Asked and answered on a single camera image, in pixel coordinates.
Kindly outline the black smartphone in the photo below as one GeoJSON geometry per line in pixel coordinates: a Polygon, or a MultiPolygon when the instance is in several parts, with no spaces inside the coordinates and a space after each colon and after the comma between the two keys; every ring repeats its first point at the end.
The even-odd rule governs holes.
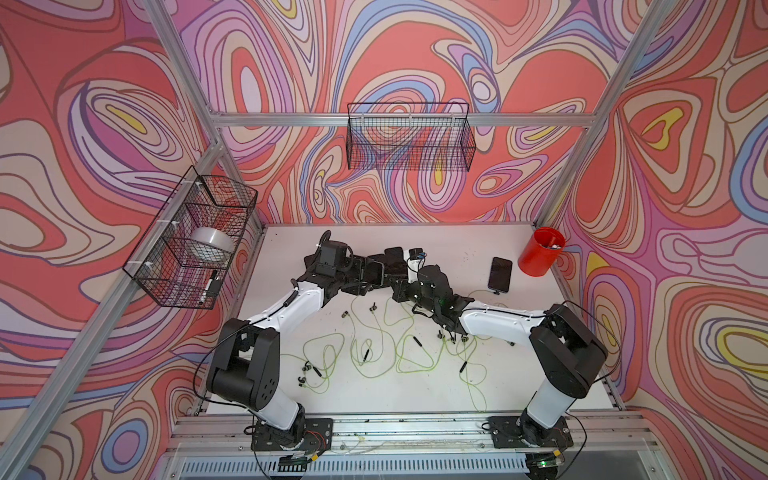
{"type": "Polygon", "coordinates": [[[493,257],[487,288],[496,294],[508,293],[513,271],[513,262],[506,258],[493,257]]]}
{"type": "Polygon", "coordinates": [[[363,269],[363,281],[371,288],[384,286],[385,266],[375,260],[367,260],[363,269]]]}
{"type": "Polygon", "coordinates": [[[389,283],[408,278],[408,265],[402,247],[390,247],[384,250],[384,277],[389,283]]]}

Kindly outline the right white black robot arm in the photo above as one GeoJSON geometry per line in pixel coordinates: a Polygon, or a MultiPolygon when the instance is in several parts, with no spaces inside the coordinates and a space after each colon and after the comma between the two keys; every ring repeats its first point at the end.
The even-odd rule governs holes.
{"type": "Polygon", "coordinates": [[[488,305],[454,292],[439,266],[422,264],[420,248],[384,250],[383,279],[398,302],[447,333],[491,337],[530,347],[545,379],[516,420],[521,441],[543,446],[575,401],[589,393],[608,357],[600,339],[562,303],[545,310],[488,305]]]}

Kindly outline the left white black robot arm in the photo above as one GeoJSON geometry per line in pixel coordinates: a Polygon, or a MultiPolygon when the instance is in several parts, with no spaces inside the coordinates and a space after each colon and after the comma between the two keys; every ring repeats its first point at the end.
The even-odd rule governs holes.
{"type": "Polygon", "coordinates": [[[257,420],[254,433],[270,436],[283,449],[303,446],[307,437],[303,405],[279,387],[281,336],[319,312],[338,293],[363,296],[385,283],[385,254],[356,255],[325,231],[305,271],[271,307],[222,327],[212,352],[206,391],[247,409],[257,420]]]}

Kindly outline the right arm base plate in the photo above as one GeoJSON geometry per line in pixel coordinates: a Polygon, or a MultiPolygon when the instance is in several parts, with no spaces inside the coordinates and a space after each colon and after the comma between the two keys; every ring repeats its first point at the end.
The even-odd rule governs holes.
{"type": "Polygon", "coordinates": [[[544,428],[522,416],[491,416],[481,428],[491,435],[496,449],[566,450],[574,445],[567,422],[561,416],[551,428],[544,428]]]}

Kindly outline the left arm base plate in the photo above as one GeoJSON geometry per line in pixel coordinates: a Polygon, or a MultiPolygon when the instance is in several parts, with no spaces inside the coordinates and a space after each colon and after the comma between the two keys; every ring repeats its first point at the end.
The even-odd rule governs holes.
{"type": "Polygon", "coordinates": [[[254,425],[246,426],[243,433],[251,439],[251,449],[255,452],[305,452],[323,453],[332,446],[334,420],[330,417],[305,419],[304,423],[280,430],[257,420],[254,425]]]}

